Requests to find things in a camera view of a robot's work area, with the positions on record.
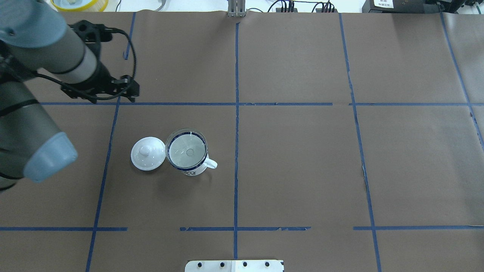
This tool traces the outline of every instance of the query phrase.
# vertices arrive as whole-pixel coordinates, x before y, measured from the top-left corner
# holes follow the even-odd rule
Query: blue rim
[[[175,141],[175,140],[176,140],[178,137],[180,137],[180,136],[182,136],[182,135],[185,135],[185,134],[191,134],[191,135],[195,135],[195,136],[197,136],[198,138],[200,138],[200,140],[202,140],[202,142],[203,142],[203,145],[205,146],[205,150],[207,149],[207,142],[205,142],[205,139],[204,139],[204,138],[203,138],[201,135],[199,135],[199,134],[197,134],[197,133],[195,133],[195,132],[183,132],[183,133],[180,133],[180,134],[176,135],[175,137],[173,137],[173,139],[172,139],[172,140],[170,141],[170,143],[168,144],[167,149],[166,149],[166,153],[167,153],[168,155],[170,154],[170,147],[171,147],[171,144],[172,144],[172,143],[173,143],[173,142],[174,142],[174,141]],[[170,161],[171,165],[172,165],[173,167],[175,167],[176,169],[178,169],[178,170],[180,170],[180,171],[191,171],[191,170],[197,169],[198,167],[200,167],[200,165],[202,165],[202,164],[205,162],[205,159],[207,158],[207,154],[208,154],[208,152],[205,152],[205,155],[203,156],[202,160],[201,160],[201,161],[200,161],[198,164],[196,164],[195,166],[192,166],[192,167],[190,167],[190,168],[181,168],[181,167],[178,167],[178,166],[174,165],[174,164],[173,164],[173,162],[170,160],[170,156],[167,156],[167,158],[168,158],[168,161]]]

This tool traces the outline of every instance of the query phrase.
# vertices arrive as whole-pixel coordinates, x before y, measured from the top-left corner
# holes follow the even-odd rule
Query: yellow rim
[[[92,7],[95,3],[98,2],[98,0],[92,0],[91,2],[89,2],[89,4],[83,6],[83,7],[79,7],[79,8],[75,8],[75,9],[64,9],[64,8],[61,8],[59,7],[58,5],[56,5],[54,3],[54,0],[50,0],[50,2],[54,5],[54,7],[56,7],[56,9],[60,10],[60,11],[83,11],[83,10],[87,10],[88,8]],[[100,11],[103,11],[107,6],[107,0],[106,2],[104,3],[104,6],[101,8]]]

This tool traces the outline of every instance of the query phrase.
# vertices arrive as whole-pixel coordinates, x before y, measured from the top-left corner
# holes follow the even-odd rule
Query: mug rim
[[[182,135],[186,135],[186,134],[192,134],[192,135],[195,135],[197,136],[198,138],[200,138],[203,142],[203,145],[205,146],[205,154],[203,155],[202,159],[196,163],[195,165],[193,166],[190,166],[190,167],[180,167],[180,166],[177,166],[171,159],[170,159],[170,147],[171,147],[171,144],[180,136]],[[182,128],[182,129],[179,129],[175,132],[173,132],[172,134],[170,134],[170,136],[168,137],[168,140],[167,140],[167,146],[166,146],[166,158],[168,159],[168,161],[170,162],[170,164],[176,168],[177,170],[180,170],[180,171],[191,171],[191,170],[195,170],[197,169],[198,167],[200,167],[204,162],[205,160],[207,159],[207,155],[208,155],[208,146],[207,146],[207,141],[205,140],[205,137],[203,136],[203,134],[196,130],[196,129],[192,129],[192,128]]]

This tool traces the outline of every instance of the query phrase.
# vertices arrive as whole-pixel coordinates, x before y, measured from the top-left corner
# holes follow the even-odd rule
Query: cup
[[[166,158],[173,167],[187,176],[196,176],[205,169],[217,168],[209,158],[207,141],[203,134],[193,128],[173,132],[166,140]]]

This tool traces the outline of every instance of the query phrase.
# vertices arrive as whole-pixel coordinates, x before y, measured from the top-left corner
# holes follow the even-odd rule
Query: blue tape grid
[[[133,13],[133,18],[132,18],[132,24],[131,24],[131,30],[130,30],[130,36],[133,33],[133,27],[135,23],[135,17],[136,13]],[[350,88],[350,93],[351,93],[351,101],[352,103],[349,104],[349,106],[353,107],[353,114],[354,114],[354,119],[355,119],[355,126],[357,130],[357,137],[358,137],[358,143],[359,143],[359,148],[360,148],[360,157],[362,161],[362,167],[363,167],[363,174],[364,174],[364,181],[366,184],[367,188],[367,204],[368,204],[368,211],[370,215],[370,222],[371,226],[357,226],[353,227],[353,230],[355,231],[372,231],[373,234],[373,242],[374,242],[374,249],[375,249],[375,257],[377,261],[377,269],[378,272],[381,272],[381,264],[380,264],[380,258],[379,258],[379,251],[378,251],[378,240],[377,240],[377,235],[376,231],[386,231],[386,230],[484,230],[484,226],[376,226],[375,221],[373,218],[373,208],[371,204],[371,195],[370,195],[370,190],[369,190],[369,184],[368,184],[368,177],[366,174],[366,164],[364,160],[364,152],[363,152],[363,145],[362,145],[362,140],[361,140],[361,134],[360,134],[360,126],[358,123],[358,116],[357,116],[357,107],[358,106],[467,106],[469,107],[470,113],[472,114],[474,126],[477,132],[477,135],[479,137],[479,140],[481,142],[481,147],[484,151],[484,141],[483,137],[479,128],[479,125],[477,123],[477,120],[475,118],[475,114],[473,112],[472,107],[473,106],[484,106],[484,103],[471,103],[469,99],[469,95],[467,93],[467,89],[464,85],[464,81],[462,79],[462,75],[460,73],[460,69],[458,67],[457,61],[455,59],[454,51],[452,48],[452,45],[449,40],[449,36],[447,33],[446,25],[445,25],[445,20],[443,17],[443,14],[440,14],[441,22],[442,22],[442,27],[444,30],[444,35],[445,39],[447,42],[447,45],[449,47],[449,52],[452,56],[452,60],[454,62],[454,66],[464,93],[464,96],[466,98],[466,103],[357,103],[355,101],[355,96],[354,96],[354,91],[353,91],[353,85],[351,82],[351,77],[350,77],[350,66],[349,66],[349,60],[348,60],[348,51],[346,47],[346,40],[345,40],[345,34],[344,34],[344,26],[343,26],[343,19],[341,14],[339,14],[339,20],[340,20],[340,28],[341,28],[341,37],[342,37],[342,42],[343,42],[343,50],[345,54],[345,61],[346,61],[346,67],[347,67],[347,74],[348,74],[348,84]],[[123,53],[123,57],[125,60],[128,59],[129,57],[129,50],[130,46],[128,44],[126,48],[126,52]],[[110,152],[111,152],[111,145],[112,145],[112,138],[114,135],[114,129],[116,125],[116,120],[117,120],[117,115],[119,111],[120,106],[235,106],[236,107],[236,144],[235,144],[235,176],[234,176],[234,227],[181,227],[180,231],[233,231],[234,232],[234,259],[237,259],[237,234],[238,231],[306,231],[311,229],[311,227],[240,227],[238,226],[238,140],[239,140],[239,106],[332,106],[332,103],[274,103],[274,102],[263,102],[263,103],[240,103],[239,102],[239,23],[236,24],[236,37],[235,37],[235,57],[236,57],[236,64],[235,64],[235,93],[236,93],[236,102],[235,103],[172,103],[172,102],[136,102],[136,103],[130,103],[130,102],[120,102],[120,98],[118,99],[117,102],[100,102],[97,103],[97,105],[100,106],[116,106],[115,114],[114,114],[114,119],[113,119],[113,124],[111,128],[111,135],[109,139],[109,146],[108,146],[108,152],[106,156],[106,163],[105,163],[105,169],[103,173],[103,180],[101,183],[101,189],[100,189],[100,194],[99,194],[99,199],[98,199],[98,206],[96,209],[96,217],[94,221],[94,226],[93,227],[0,227],[0,231],[91,231],[92,232],[92,237],[91,237],[91,245],[90,245],[90,250],[89,250],[89,256],[88,256],[88,261],[86,265],[86,272],[90,270],[90,265],[91,265],[91,260],[92,260],[92,252],[94,248],[94,243],[95,243],[95,237],[96,237],[96,232],[98,231],[127,231],[127,227],[98,227],[98,222],[99,222],[99,215],[100,215],[100,209],[101,209],[101,204],[102,204],[102,199],[103,199],[103,194],[104,194],[104,187],[105,187],[105,182],[106,182],[106,174],[107,174],[107,166],[109,163],[109,157],[110,157]],[[64,105],[64,106],[93,106],[93,104],[89,102],[47,102],[47,103],[41,103],[42,105]]]

